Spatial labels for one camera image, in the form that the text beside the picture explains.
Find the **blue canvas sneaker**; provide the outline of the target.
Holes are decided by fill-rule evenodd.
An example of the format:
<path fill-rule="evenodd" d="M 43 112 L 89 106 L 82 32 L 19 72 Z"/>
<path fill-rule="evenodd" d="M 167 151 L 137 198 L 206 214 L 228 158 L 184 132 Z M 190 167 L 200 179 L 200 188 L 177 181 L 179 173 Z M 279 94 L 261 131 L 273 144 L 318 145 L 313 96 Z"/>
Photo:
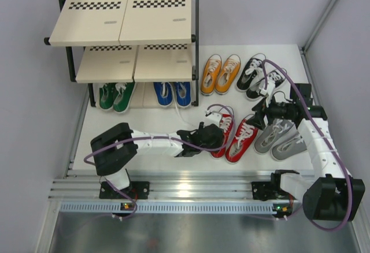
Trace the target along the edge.
<path fill-rule="evenodd" d="M 157 102 L 161 107 L 169 107 L 173 102 L 172 86 L 169 82 L 154 82 Z"/>
<path fill-rule="evenodd" d="M 175 103 L 176 113 L 183 123 L 188 126 L 194 127 L 195 125 L 186 121 L 181 115 L 180 108 L 186 109 L 191 106 L 191 83 L 190 82 L 174 82 L 173 84 L 173 94 Z"/>

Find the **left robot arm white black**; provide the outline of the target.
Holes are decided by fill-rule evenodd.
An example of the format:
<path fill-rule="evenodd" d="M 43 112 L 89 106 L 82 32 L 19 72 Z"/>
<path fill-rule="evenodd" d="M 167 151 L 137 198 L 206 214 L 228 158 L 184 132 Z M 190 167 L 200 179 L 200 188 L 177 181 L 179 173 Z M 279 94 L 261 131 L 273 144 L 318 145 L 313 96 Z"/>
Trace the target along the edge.
<path fill-rule="evenodd" d="M 105 179 L 108 190 L 118 198 L 128 198 L 132 184 L 126 165 L 138 156 L 160 155 L 169 157 L 193 157 L 203 151 L 214 152 L 225 148 L 223 130 L 215 124 L 200 123 L 194 130 L 178 130 L 172 133 L 148 133 L 119 123 L 90 141 L 90 158 L 98 176 Z"/>

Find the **green canvas sneaker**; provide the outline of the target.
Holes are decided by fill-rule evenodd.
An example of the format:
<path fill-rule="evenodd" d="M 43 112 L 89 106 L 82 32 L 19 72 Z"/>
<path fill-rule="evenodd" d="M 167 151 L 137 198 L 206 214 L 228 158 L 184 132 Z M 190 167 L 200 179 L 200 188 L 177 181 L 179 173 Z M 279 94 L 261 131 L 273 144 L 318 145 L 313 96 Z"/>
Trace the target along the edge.
<path fill-rule="evenodd" d="M 99 88 L 99 106 L 102 110 L 110 110 L 114 102 L 115 83 L 105 83 Z"/>
<path fill-rule="evenodd" d="M 128 110 L 136 83 L 116 83 L 116 97 L 113 102 L 113 110 L 117 113 L 124 113 Z"/>

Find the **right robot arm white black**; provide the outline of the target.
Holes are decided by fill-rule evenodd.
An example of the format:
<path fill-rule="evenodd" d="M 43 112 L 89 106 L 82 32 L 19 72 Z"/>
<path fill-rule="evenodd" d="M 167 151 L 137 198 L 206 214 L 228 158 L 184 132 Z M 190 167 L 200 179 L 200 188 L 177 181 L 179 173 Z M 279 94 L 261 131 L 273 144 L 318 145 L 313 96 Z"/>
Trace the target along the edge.
<path fill-rule="evenodd" d="M 276 198 L 290 194 L 301 201 L 304 214 L 311 221 L 352 221 L 356 215 L 365 185 L 353 178 L 332 142 L 327 115 L 322 106 L 314 105 L 310 84 L 294 84 L 290 102 L 277 102 L 272 83 L 262 83 L 262 96 L 253 108 L 247 124 L 265 129 L 275 120 L 289 120 L 306 145 L 314 171 L 314 182 L 305 180 L 295 170 L 276 170 L 271 174 L 270 191 Z"/>

